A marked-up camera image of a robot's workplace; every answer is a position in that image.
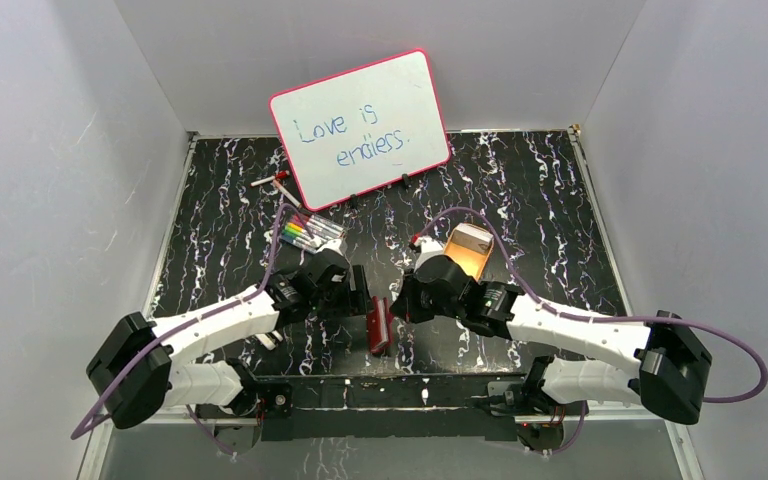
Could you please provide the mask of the red card holder wallet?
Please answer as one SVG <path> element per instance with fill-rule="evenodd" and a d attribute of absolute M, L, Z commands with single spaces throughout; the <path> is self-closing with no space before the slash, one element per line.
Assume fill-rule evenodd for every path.
<path fill-rule="evenodd" d="M 373 296 L 373 310 L 366 317 L 367 345 L 372 355 L 383 355 L 389 348 L 393 316 L 386 297 Z"/>

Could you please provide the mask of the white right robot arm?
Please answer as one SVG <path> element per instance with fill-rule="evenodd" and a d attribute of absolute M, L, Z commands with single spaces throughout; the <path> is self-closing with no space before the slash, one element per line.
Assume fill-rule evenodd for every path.
<path fill-rule="evenodd" d="M 567 307 L 514 284 L 477 281 L 446 255 L 407 271 L 390 311 L 411 323 L 446 317 L 482 336 L 578 354 L 576 361 L 534 362 L 523 399 L 537 414 L 608 401 L 641 405 L 673 423 L 699 420 L 712 356 L 679 318 L 633 320 Z"/>

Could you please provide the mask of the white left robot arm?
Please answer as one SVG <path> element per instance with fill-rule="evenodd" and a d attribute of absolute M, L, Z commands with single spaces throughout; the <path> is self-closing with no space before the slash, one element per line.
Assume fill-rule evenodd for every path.
<path fill-rule="evenodd" d="M 179 316 L 121 318 L 86 367 L 106 418 L 119 429 L 161 409 L 213 405 L 234 416 L 256 410 L 284 415 L 286 383 L 260 381 L 237 358 L 203 357 L 250 337 L 279 332 L 314 316 L 367 315 L 374 309 L 363 266 L 324 249 L 296 269 L 270 273 L 242 293 Z"/>

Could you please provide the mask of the stack of silver cards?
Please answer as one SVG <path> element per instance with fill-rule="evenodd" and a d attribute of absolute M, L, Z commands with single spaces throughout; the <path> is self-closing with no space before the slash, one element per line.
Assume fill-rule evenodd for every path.
<path fill-rule="evenodd" d="M 488 251 L 493 247 L 494 236 L 483 228 L 469 223 L 461 223 L 453 231 L 452 241 L 464 248 L 481 252 Z"/>

